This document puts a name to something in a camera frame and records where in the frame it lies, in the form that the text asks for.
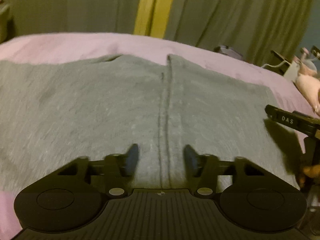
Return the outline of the right hand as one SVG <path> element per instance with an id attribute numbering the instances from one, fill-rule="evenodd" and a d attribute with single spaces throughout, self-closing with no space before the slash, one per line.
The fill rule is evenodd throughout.
<path id="1" fill-rule="evenodd" d="M 312 179 L 316 184 L 319 184 L 320 178 L 320 165 L 314 166 L 304 166 L 300 169 L 300 174 L 298 175 L 298 185 L 301 189 L 306 185 L 306 179 Z"/>

